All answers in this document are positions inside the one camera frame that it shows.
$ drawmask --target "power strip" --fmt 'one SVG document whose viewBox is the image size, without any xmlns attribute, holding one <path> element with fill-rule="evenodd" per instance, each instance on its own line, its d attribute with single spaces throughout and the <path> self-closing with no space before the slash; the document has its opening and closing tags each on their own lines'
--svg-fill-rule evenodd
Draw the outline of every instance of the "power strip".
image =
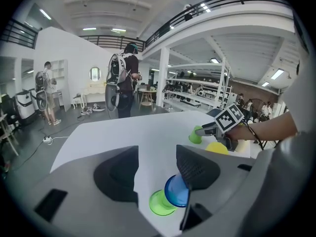
<svg viewBox="0 0 316 237">
<path fill-rule="evenodd" d="M 43 142 L 46 142 L 46 143 L 50 142 L 51 140 L 52 140 L 52 138 L 50 136 L 43 138 Z"/>
</svg>

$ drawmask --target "black railing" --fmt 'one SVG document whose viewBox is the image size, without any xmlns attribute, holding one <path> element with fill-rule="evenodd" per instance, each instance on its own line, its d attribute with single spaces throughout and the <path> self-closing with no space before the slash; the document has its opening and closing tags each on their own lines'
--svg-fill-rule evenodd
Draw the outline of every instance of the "black railing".
<svg viewBox="0 0 316 237">
<path fill-rule="evenodd" d="M 146 41 L 146 47 L 148 47 L 150 44 L 155 42 L 157 39 L 159 39 L 161 36 L 166 34 L 167 32 L 171 31 L 174 27 L 176 27 L 179 24 L 182 24 L 185 20 L 188 20 L 190 16 L 186 16 L 186 14 L 190 14 L 192 17 L 197 17 L 201 14 L 207 13 L 206 7 L 209 10 L 220 8 L 221 6 L 227 6 L 232 4 L 245 4 L 245 3 L 254 3 L 257 1 L 264 1 L 264 2 L 275 2 L 280 3 L 286 6 L 290 6 L 289 3 L 286 0 L 204 0 L 201 1 L 192 7 L 180 12 L 178 15 L 171 18 L 168 22 L 166 22 L 163 26 L 161 26 L 153 35 L 151 35 L 148 40 Z"/>
<path fill-rule="evenodd" d="M 37 35 L 38 33 L 32 28 L 23 25 L 14 19 L 10 19 L 0 37 L 0 40 L 34 49 Z"/>
<path fill-rule="evenodd" d="M 139 52 L 142 52 L 145 48 L 145 41 L 124 36 L 85 35 L 80 37 L 100 47 L 124 49 L 128 43 L 134 42 L 136 43 Z"/>
</svg>

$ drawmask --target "shoe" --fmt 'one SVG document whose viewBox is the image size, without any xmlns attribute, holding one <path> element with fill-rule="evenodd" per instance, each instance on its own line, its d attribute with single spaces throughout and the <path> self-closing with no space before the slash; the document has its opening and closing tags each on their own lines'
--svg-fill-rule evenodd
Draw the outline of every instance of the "shoe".
<svg viewBox="0 0 316 237">
<path fill-rule="evenodd" d="M 58 125 L 61 122 L 61 119 L 56 119 L 56 121 L 54 122 L 54 125 Z"/>
</svg>

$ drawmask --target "blue cup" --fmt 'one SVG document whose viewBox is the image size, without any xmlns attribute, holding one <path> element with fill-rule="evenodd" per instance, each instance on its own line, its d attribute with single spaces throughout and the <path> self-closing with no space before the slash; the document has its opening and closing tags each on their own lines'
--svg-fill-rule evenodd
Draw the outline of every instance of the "blue cup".
<svg viewBox="0 0 316 237">
<path fill-rule="evenodd" d="M 164 186 L 164 194 L 170 204 L 176 207 L 186 207 L 189 189 L 184 183 L 180 173 L 170 177 Z"/>
</svg>

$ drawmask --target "gray floor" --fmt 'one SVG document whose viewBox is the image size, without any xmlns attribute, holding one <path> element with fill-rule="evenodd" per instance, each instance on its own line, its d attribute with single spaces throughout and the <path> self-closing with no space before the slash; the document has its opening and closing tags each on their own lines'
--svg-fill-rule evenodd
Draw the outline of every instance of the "gray floor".
<svg viewBox="0 0 316 237">
<path fill-rule="evenodd" d="M 138 107 L 139 104 L 135 101 L 131 111 L 132 117 L 167 112 L 163 108 L 155 106 L 153 112 L 150 107 L 141 107 L 140 111 Z M 11 162 L 11 169 L 7 174 L 5 183 L 9 192 L 16 199 L 23 196 L 28 189 L 32 188 L 50 172 L 59 150 L 66 141 L 66 138 L 55 139 L 53 144 L 49 146 L 46 143 L 41 143 L 44 134 L 52 134 L 53 138 L 70 136 L 80 123 L 110 119 L 108 112 L 105 110 L 104 112 L 94 112 L 90 116 L 83 116 L 78 120 L 77 117 L 80 115 L 80 111 L 81 108 L 75 110 L 71 108 L 67 112 L 64 110 L 58 111 L 56 116 L 62 122 L 57 126 L 49 126 L 47 122 L 39 117 L 32 124 L 26 126 L 23 131 L 17 131 L 15 135 L 20 144 L 17 146 L 20 155 L 18 157 L 15 156 L 8 143 L 4 145 L 2 155 L 5 160 Z"/>
</svg>

